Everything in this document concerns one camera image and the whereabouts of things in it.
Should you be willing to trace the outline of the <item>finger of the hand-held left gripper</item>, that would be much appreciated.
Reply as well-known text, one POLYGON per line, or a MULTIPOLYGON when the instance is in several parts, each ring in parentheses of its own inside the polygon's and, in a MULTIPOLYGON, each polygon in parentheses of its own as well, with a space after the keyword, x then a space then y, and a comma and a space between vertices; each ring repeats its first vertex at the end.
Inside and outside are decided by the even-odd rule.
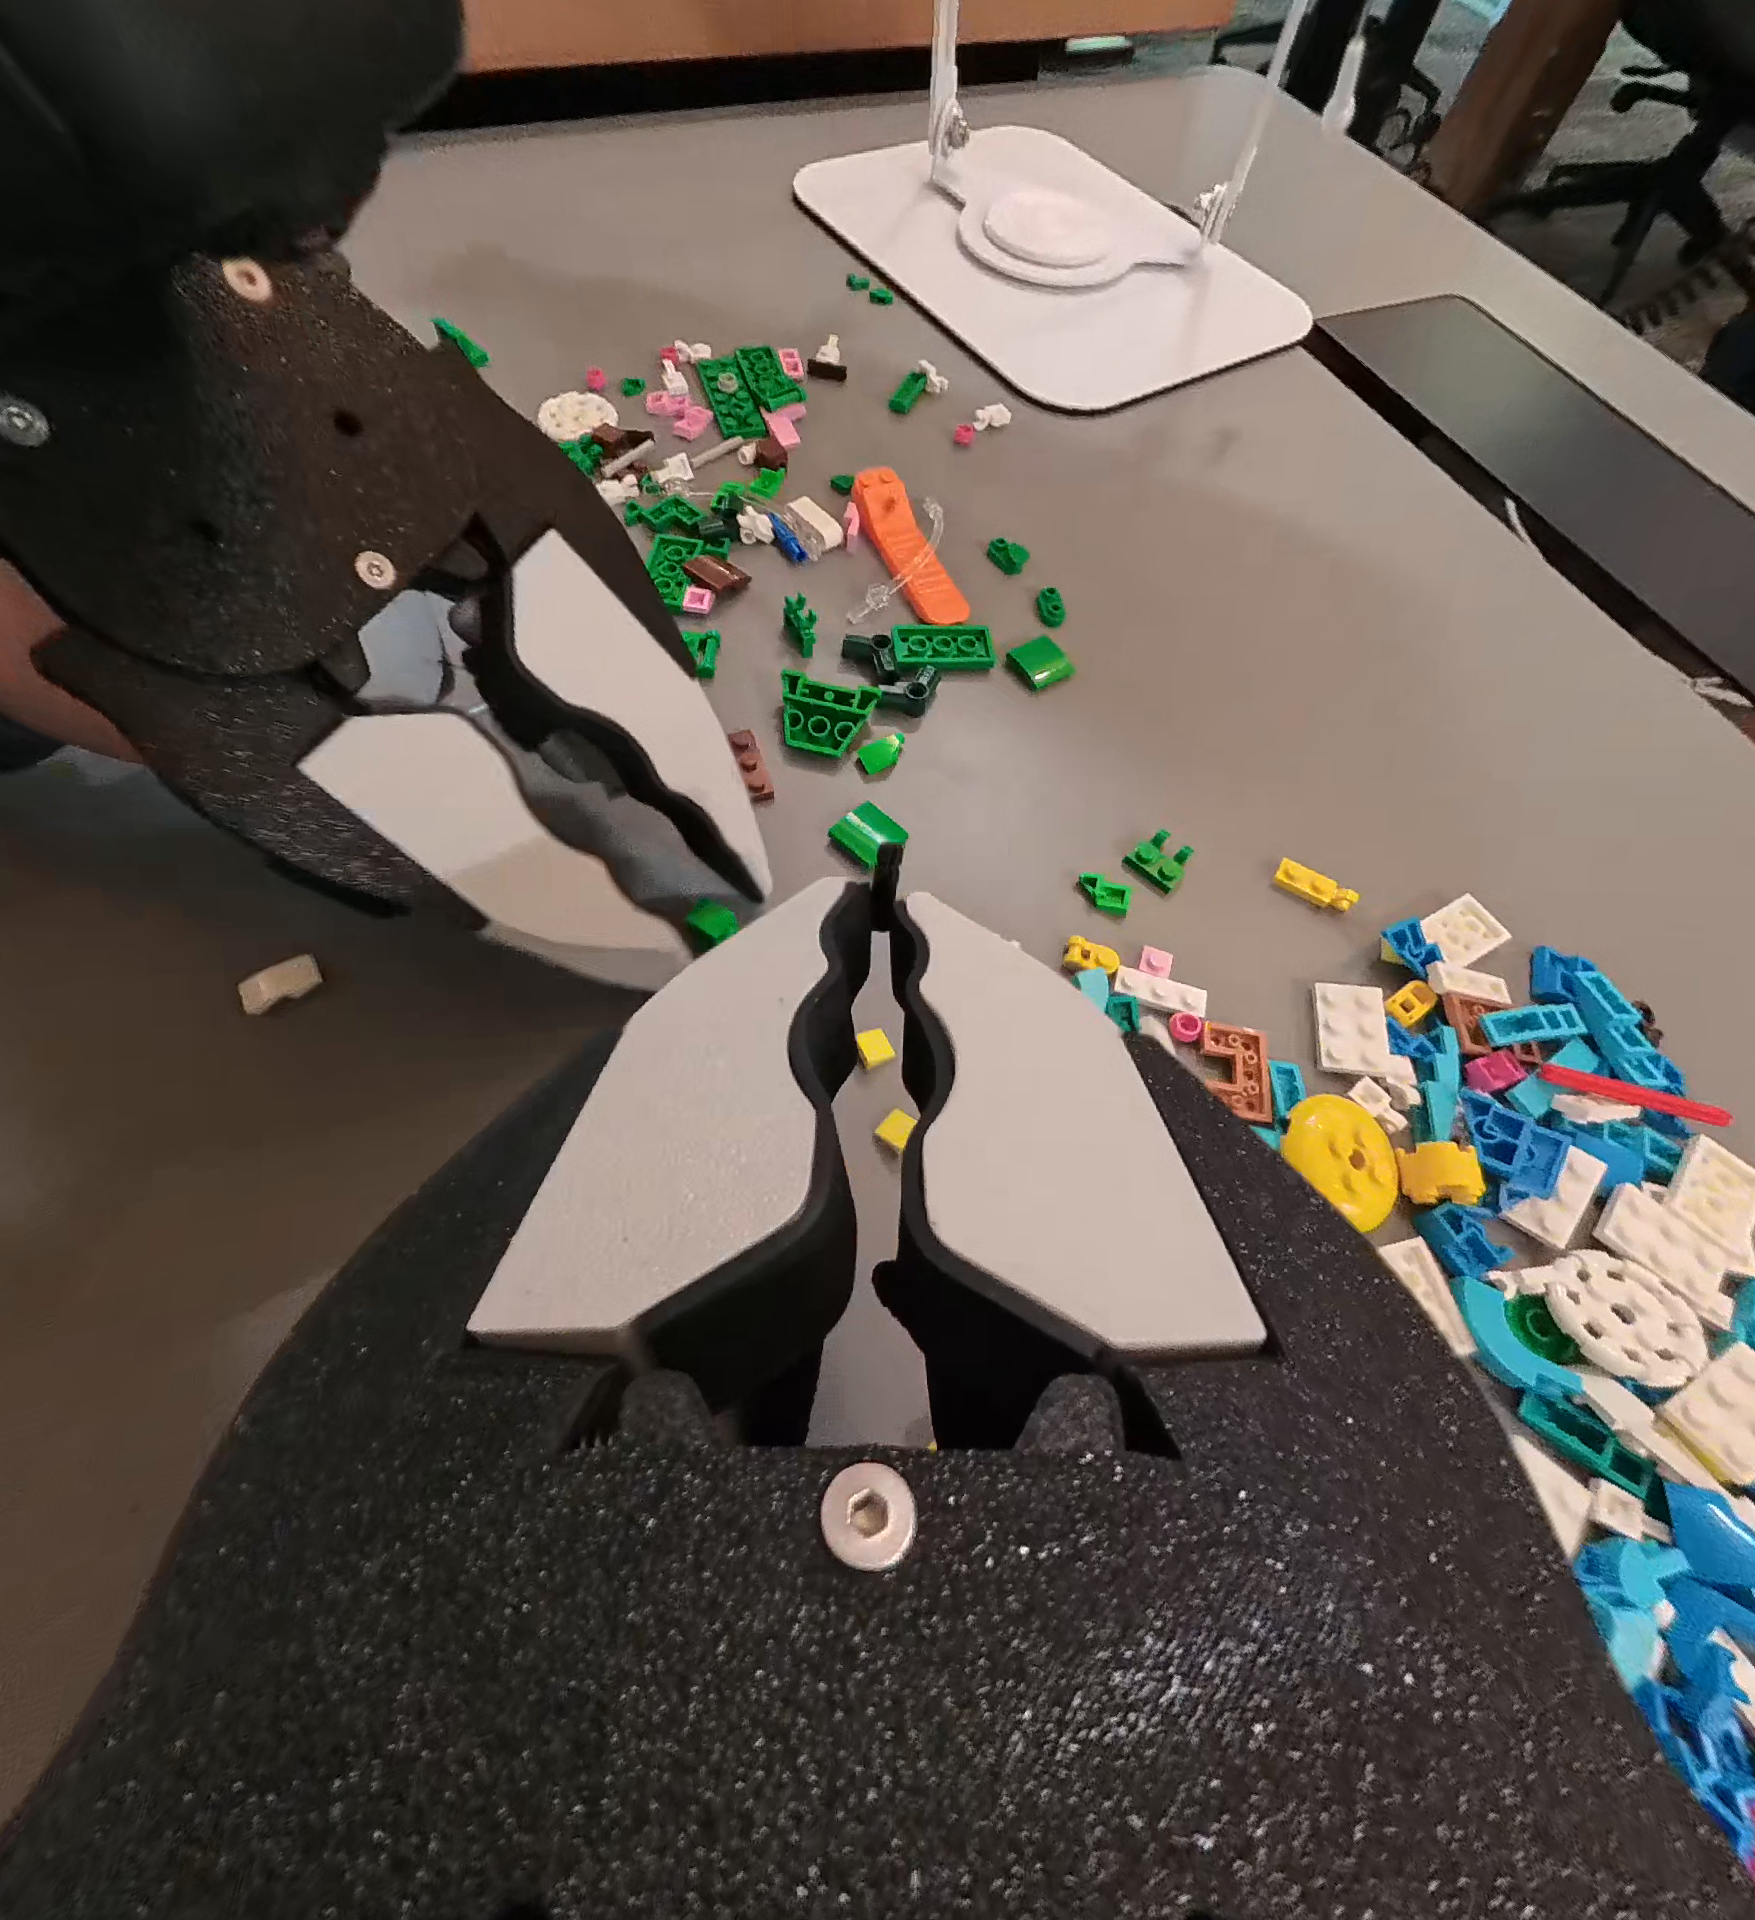
POLYGON ((631 900, 763 906, 755 802, 678 628, 637 608, 647 595, 643 571, 623 595, 557 529, 514 560, 510 660, 531 688, 533 751, 562 822, 631 900))
POLYGON ((297 769, 475 907, 495 945, 631 989, 692 961, 686 938, 627 900, 597 853, 533 813, 507 750, 469 716, 353 716, 297 769))

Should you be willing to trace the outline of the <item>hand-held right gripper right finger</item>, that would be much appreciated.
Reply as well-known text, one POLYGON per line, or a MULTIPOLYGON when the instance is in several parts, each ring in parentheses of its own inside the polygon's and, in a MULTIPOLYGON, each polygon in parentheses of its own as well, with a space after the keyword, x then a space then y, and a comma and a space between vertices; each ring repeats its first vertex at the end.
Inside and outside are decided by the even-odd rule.
POLYGON ((935 895, 896 901, 919 1122, 878 1293, 925 1361, 940 1450, 1010 1450, 1058 1378, 1173 1450, 1145 1372, 1260 1352, 1268 1323, 1130 1037, 1064 971, 935 895))

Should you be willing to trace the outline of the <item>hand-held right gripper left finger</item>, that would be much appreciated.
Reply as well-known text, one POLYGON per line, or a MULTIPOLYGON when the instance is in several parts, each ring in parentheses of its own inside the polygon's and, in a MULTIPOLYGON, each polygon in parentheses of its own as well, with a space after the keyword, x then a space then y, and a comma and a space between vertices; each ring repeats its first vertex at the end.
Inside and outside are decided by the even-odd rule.
POLYGON ((759 1446, 802 1446, 856 1280, 834 1115, 874 895, 825 879, 626 1023, 466 1323, 484 1346, 690 1377, 759 1446))

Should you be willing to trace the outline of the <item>pile of colourful toy bricks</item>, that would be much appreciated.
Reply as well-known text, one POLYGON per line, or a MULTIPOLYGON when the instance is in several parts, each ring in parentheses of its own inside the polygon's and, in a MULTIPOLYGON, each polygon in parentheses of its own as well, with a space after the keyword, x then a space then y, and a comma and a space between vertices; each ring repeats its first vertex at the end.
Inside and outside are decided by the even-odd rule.
POLYGON ((1375 1250, 1491 1410, 1611 1665, 1755 1884, 1755 1165, 1647 1002, 1474 895, 1383 930, 1385 985, 1312 987, 1325 1089, 1207 1014, 1173 955, 1095 935, 1061 971, 1153 1037, 1375 1250))

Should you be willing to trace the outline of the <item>scattered pink yellow toy bricks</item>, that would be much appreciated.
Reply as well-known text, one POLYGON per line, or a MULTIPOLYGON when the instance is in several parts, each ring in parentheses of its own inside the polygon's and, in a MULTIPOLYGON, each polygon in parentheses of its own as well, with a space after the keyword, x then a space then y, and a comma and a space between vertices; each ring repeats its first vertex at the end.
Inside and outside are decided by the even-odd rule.
POLYGON ((869 1106, 869 1134, 882 1155, 901 1160, 919 1127, 912 1094, 905 1089, 903 1054, 882 1027, 856 1033, 859 1086, 869 1106))

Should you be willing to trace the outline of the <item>orange brick separator tool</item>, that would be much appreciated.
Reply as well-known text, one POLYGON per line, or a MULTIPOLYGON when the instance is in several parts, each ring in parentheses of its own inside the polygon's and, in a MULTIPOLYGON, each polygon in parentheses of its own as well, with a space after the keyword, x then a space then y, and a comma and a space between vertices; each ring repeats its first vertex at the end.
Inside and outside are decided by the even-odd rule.
POLYGON ((901 474, 893 468, 862 468, 852 475, 849 495, 864 536, 891 569, 919 623, 969 623, 969 598, 942 563, 930 524, 921 520, 901 474))

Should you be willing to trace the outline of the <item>scatter of green toy bricks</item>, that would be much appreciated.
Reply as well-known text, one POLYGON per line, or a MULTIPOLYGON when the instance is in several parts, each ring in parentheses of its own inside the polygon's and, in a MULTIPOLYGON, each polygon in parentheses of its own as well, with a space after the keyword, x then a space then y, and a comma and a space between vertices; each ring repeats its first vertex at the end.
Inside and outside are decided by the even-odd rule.
POLYGON ((749 276, 742 300, 658 292, 605 274, 517 271, 459 256, 420 300, 437 341, 475 331, 490 381, 544 414, 559 452, 605 482, 631 550, 726 732, 757 734, 776 798, 755 805, 782 846, 783 889, 867 877, 903 840, 917 884, 960 906, 1017 893, 1007 923, 1088 923, 1102 942, 1189 933, 1201 895, 1160 884, 1141 782, 1170 762, 1145 735, 1170 700, 1114 627, 984 525, 976 483, 998 459, 956 401, 935 395, 925 326, 869 276, 749 276), (969 598, 965 625, 919 623, 859 527, 854 474, 893 468, 969 598))

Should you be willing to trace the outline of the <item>white acrylic stand base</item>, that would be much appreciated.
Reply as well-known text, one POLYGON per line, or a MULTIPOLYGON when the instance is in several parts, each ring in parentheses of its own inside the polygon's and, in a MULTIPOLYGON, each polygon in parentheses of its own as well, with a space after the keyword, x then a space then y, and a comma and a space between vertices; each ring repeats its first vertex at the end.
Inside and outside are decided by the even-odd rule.
POLYGON ((970 131, 956 2, 935 3, 925 141, 814 161, 796 201, 1027 401, 1103 414, 1305 343, 1297 292, 1224 243, 1308 3, 1292 3, 1226 178, 1153 198, 1070 139, 970 131))

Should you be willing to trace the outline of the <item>grey wooden-edged table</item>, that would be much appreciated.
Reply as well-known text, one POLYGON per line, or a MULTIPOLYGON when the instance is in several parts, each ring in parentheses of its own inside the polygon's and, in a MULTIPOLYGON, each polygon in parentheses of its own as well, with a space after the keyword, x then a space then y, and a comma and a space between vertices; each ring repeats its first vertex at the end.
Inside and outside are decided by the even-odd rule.
MULTIPOLYGON (((932 2, 466 2, 462 72, 928 45, 932 2)), ((960 42, 1201 31, 1233 2, 960 2, 960 42)))

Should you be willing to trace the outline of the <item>black office chair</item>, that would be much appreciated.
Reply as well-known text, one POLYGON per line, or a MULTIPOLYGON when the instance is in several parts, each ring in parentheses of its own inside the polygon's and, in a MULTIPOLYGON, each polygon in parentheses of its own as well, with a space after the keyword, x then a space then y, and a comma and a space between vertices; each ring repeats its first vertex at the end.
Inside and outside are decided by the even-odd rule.
POLYGON ((1601 308, 1640 332, 1727 282, 1751 310, 1755 216, 1733 228, 1710 189, 1710 173, 1733 132, 1755 131, 1755 2, 1637 2, 1625 6, 1621 20, 1651 53, 1651 64, 1625 70, 1611 108, 1627 112, 1644 102, 1680 108, 1685 132, 1654 159, 1556 162, 1538 186, 1498 193, 1483 223, 1616 207, 1611 265, 1596 295, 1601 308), (1678 279, 1667 292, 1616 307, 1660 222, 1680 230, 1678 279))

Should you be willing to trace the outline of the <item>wooden support post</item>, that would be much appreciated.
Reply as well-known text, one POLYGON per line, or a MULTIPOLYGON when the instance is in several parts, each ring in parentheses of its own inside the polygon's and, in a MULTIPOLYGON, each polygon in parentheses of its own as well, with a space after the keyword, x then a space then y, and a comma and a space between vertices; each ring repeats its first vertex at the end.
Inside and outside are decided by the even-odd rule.
POLYGON ((1415 171, 1425 188, 1472 219, 1520 188, 1625 10, 1625 2, 1514 2, 1423 151, 1415 171))

